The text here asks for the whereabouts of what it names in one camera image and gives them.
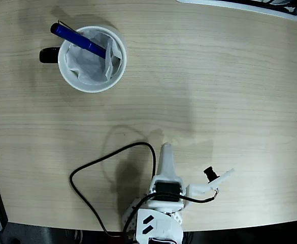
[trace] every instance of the pen clip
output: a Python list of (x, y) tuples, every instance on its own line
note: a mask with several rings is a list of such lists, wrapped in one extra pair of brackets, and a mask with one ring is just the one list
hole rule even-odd
[(61, 25), (64, 25), (64, 26), (66, 26), (68, 29), (71, 29), (72, 31), (74, 31), (74, 32), (76, 32), (76, 33), (78, 33), (78, 34), (83, 34), (83, 33), (81, 33), (81, 32), (77, 32), (76, 30), (74, 30), (73, 28), (71, 28), (70, 26), (68, 26), (68, 25), (66, 25), (64, 22), (62, 22), (62, 21), (60, 21), (60, 20), (58, 20), (58, 24), (61, 24)]

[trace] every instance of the dark floor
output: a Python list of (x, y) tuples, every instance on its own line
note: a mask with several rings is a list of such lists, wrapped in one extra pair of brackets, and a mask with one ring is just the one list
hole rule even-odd
[[(107, 238), (103, 232), (82, 231), (83, 244), (118, 244), (121, 239)], [(198, 231), (186, 233), (186, 244), (297, 244), (297, 221), (244, 229)], [(8, 223), (0, 234), (1, 244), (79, 244), (81, 231)]]

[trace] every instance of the wood grain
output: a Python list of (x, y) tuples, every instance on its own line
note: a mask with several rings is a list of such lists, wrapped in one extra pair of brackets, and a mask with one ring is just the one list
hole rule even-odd
[[(128, 45), (121, 81), (85, 94), (57, 65), (60, 19), (116, 27)], [(134, 141), (174, 147), (176, 172), (235, 168), (217, 200), (184, 212), (184, 230), (297, 220), (297, 22), (174, 0), (0, 0), (0, 191), (11, 222), (100, 230), (68, 176)], [(149, 186), (143, 147), (80, 172), (76, 185), (109, 230)]]

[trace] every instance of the white mug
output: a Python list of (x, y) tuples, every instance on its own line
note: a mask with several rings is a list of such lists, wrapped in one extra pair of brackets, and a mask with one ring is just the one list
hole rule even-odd
[(58, 63), (59, 70), (65, 81), (73, 88), (85, 93), (99, 93), (113, 87), (122, 77), (127, 64), (127, 47), (126, 42), (120, 32), (107, 25), (85, 26), (77, 29), (77, 32), (82, 32), (87, 29), (94, 29), (111, 36), (119, 45), (122, 54), (122, 64), (116, 74), (114, 74), (109, 81), (100, 84), (86, 84), (81, 82), (77, 74), (71, 71), (66, 64), (66, 53), (69, 49), (70, 42), (64, 40), (60, 48), (45, 48), (40, 51), (40, 62), (46, 64)]

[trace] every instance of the white paper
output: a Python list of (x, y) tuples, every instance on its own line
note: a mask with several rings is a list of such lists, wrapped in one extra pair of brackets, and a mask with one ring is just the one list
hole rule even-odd
[(71, 44), (66, 53), (67, 67), (85, 84), (102, 84), (109, 81), (122, 64), (119, 45), (107, 33), (98, 30), (87, 29), (82, 35), (106, 49), (106, 59)]

